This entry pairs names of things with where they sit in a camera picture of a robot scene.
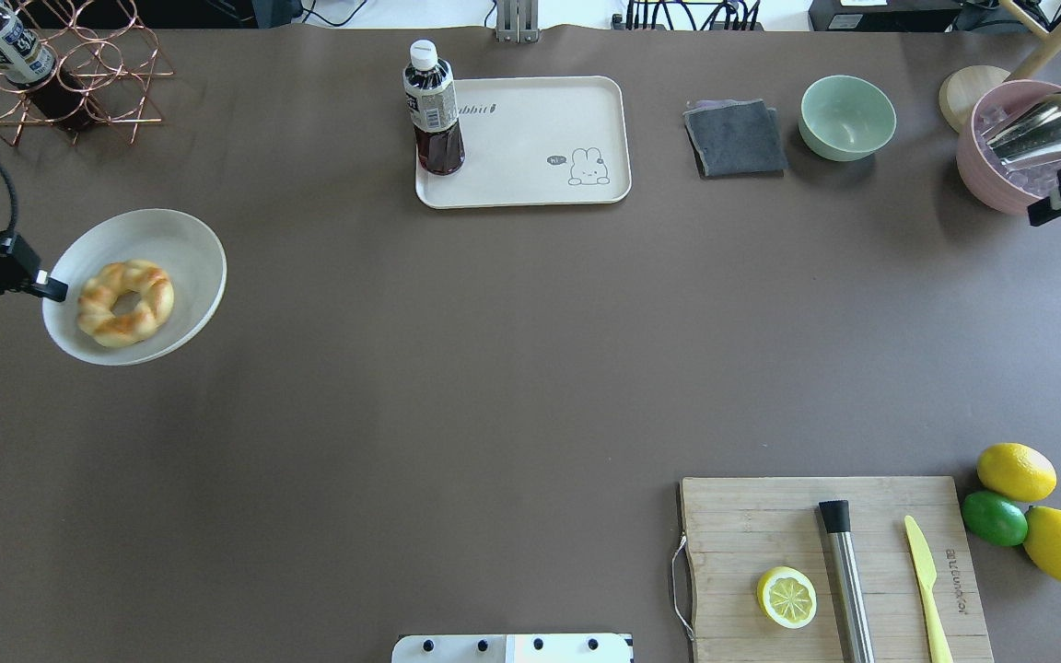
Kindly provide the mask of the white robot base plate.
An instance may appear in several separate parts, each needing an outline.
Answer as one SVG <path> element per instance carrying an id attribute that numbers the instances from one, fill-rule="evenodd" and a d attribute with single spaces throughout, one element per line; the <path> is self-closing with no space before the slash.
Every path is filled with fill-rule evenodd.
<path id="1" fill-rule="evenodd" d="M 392 662 L 633 662 L 630 634 L 410 634 Z"/>

